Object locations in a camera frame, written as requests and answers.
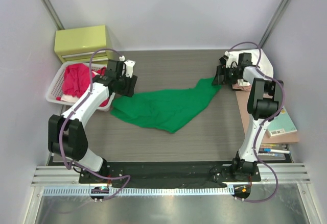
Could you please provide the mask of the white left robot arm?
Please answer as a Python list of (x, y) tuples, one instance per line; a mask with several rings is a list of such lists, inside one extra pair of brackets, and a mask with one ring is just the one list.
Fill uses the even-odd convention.
[(84, 88), (78, 100), (61, 115), (52, 115), (48, 121), (48, 150), (60, 155), (67, 169), (73, 166), (90, 173), (97, 183), (108, 179), (107, 162), (89, 148), (85, 133), (91, 116), (104, 102), (110, 105), (116, 94), (132, 97), (137, 81), (133, 69), (135, 62), (120, 57), (109, 60), (104, 70), (94, 72), (92, 65), (69, 65), (64, 74), (64, 93), (76, 90), (79, 83)]

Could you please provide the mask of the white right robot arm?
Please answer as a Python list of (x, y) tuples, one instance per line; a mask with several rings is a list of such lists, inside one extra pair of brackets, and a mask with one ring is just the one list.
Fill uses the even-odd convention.
[(232, 55), (226, 52), (220, 58), (212, 84), (235, 84), (239, 79), (251, 84), (247, 102), (249, 126), (231, 165), (216, 165), (212, 168), (213, 179), (217, 183), (260, 181), (260, 145), (269, 124), (279, 115), (285, 101), (283, 84), (264, 74), (258, 65), (254, 65), (251, 53), (240, 53), (234, 61)]

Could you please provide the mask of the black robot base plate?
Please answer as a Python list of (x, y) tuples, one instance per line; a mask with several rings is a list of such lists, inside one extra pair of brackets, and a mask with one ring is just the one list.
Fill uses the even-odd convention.
[(229, 161), (110, 162), (107, 173), (111, 178), (130, 175), (128, 186), (133, 188), (181, 188), (190, 184), (261, 180), (258, 169), (253, 176), (233, 176)]

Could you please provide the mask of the green t shirt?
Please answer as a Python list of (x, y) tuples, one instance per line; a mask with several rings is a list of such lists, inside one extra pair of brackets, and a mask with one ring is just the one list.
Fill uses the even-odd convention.
[(122, 96), (112, 102), (111, 114), (141, 128), (176, 133), (208, 107), (221, 89), (213, 78), (200, 79), (194, 88), (165, 89)]

